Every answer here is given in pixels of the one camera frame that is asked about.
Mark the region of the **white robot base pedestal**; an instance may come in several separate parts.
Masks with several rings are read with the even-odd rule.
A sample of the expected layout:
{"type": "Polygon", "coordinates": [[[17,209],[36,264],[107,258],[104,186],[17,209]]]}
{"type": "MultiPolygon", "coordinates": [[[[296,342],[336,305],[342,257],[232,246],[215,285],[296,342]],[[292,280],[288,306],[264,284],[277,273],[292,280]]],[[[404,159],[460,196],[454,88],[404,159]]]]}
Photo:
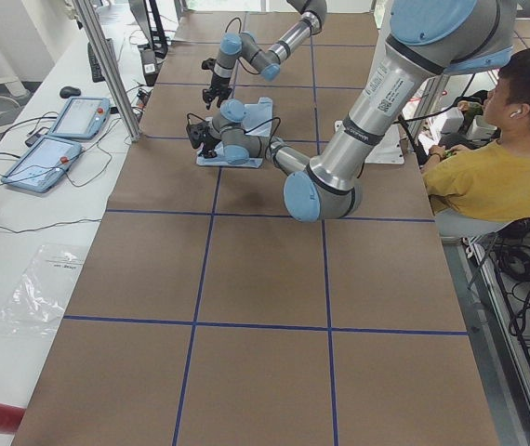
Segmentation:
{"type": "Polygon", "coordinates": [[[335,121],[334,128],[335,134],[327,144],[325,153],[331,151],[333,156],[338,156],[343,166],[360,168],[363,164],[404,163],[397,125],[392,125],[375,146],[368,141],[362,142],[362,135],[350,135],[341,120],[335,121]]]}

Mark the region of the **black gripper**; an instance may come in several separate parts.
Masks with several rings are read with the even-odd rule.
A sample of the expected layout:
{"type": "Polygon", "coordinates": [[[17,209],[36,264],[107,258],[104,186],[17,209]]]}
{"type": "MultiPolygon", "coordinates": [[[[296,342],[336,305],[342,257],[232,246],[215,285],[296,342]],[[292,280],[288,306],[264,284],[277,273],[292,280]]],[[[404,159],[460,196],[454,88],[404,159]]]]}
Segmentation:
{"type": "Polygon", "coordinates": [[[223,101],[227,100],[232,93],[230,78],[213,76],[210,86],[202,90],[202,99],[209,110],[213,102],[219,108],[223,101]]]}
{"type": "Polygon", "coordinates": [[[200,124],[199,136],[203,147],[200,155],[203,158],[215,158],[217,156],[216,147],[221,142],[221,137],[212,121],[203,121],[200,124]]]}

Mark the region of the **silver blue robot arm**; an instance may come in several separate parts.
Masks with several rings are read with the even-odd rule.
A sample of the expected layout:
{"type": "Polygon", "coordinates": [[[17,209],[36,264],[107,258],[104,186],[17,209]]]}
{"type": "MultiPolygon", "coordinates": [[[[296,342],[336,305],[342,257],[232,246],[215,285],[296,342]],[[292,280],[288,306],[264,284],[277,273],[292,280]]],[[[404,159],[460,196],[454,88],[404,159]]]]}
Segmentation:
{"type": "Polygon", "coordinates": [[[257,75],[266,81],[272,81],[292,53],[307,39],[323,30],[327,15],[325,0],[288,1],[288,4],[300,14],[300,19],[267,50],[257,44],[256,38],[249,31],[225,33],[217,56],[202,61],[201,68],[212,73],[209,87],[202,90],[202,98],[208,110],[214,100],[219,108],[230,97],[233,70],[242,60],[257,75]]]}
{"type": "Polygon", "coordinates": [[[245,104],[230,97],[238,61],[245,60],[264,79],[272,80],[300,44],[322,31],[326,2],[291,5],[299,21],[268,50],[262,50],[248,32],[222,37],[217,56],[202,63],[212,72],[203,101],[218,105],[219,111],[206,122],[188,124],[187,133],[192,146],[207,159],[216,158],[220,146],[228,165],[270,160],[287,175],[285,207],[298,221],[340,218],[359,206],[362,188],[357,176],[365,159],[427,79],[499,68],[512,54],[514,1],[394,2],[384,59],[324,152],[308,157],[280,138],[251,135],[243,126],[245,104]]]}

